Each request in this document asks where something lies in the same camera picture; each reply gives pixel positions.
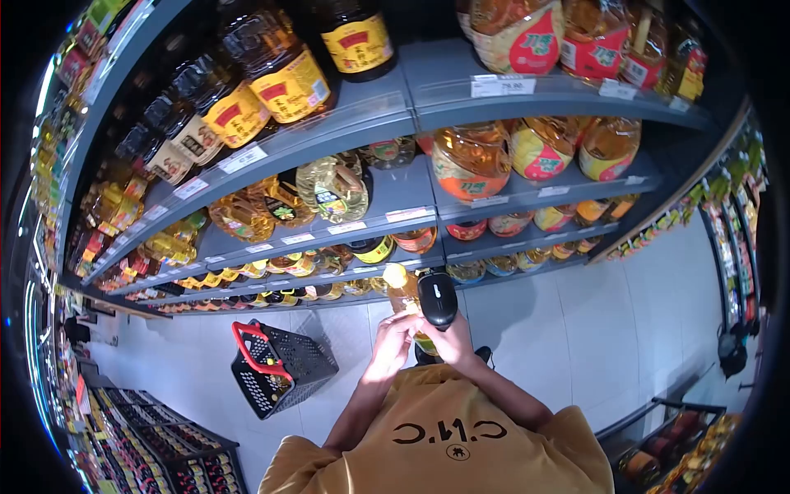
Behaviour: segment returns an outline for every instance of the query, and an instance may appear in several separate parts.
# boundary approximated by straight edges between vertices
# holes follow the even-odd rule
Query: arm
[[[381,410],[395,375],[405,364],[412,336],[421,324],[416,315],[406,313],[395,314],[378,324],[371,362],[326,438],[325,449],[339,454],[359,444]]]
[[[537,431],[554,416],[551,410],[531,394],[489,368],[472,350],[469,324],[458,313],[446,332],[441,332],[428,321],[420,330],[436,345],[439,355],[483,391],[516,424]]]

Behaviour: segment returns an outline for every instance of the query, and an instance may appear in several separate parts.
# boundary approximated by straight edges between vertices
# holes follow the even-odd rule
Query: oil bottle cap
[[[402,288],[408,281],[406,277],[406,268],[396,262],[388,264],[387,267],[384,268],[382,277],[384,281],[389,283],[393,288]]]

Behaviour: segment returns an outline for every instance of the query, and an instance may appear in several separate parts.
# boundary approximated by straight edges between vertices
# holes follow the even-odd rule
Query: barcode scanner
[[[428,270],[417,280],[417,294],[425,319],[439,331],[447,331],[458,312],[458,297],[449,274]]]

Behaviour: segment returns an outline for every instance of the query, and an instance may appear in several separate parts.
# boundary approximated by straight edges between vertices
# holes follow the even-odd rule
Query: black shoe
[[[481,346],[477,350],[475,350],[475,355],[483,359],[483,362],[488,365],[488,361],[491,359],[491,348],[487,346]]]

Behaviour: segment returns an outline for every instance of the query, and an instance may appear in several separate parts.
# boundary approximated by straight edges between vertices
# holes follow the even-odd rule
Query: hand
[[[389,379],[403,367],[412,347],[412,337],[422,326],[418,315],[398,312],[378,324],[373,357],[363,379],[369,382]]]
[[[455,314],[455,319],[447,331],[437,330],[425,319],[422,319],[422,326],[419,330],[434,342],[436,351],[439,352],[442,360],[458,370],[460,370],[459,367],[464,367],[473,359],[480,360],[472,348],[469,323],[460,312]]]

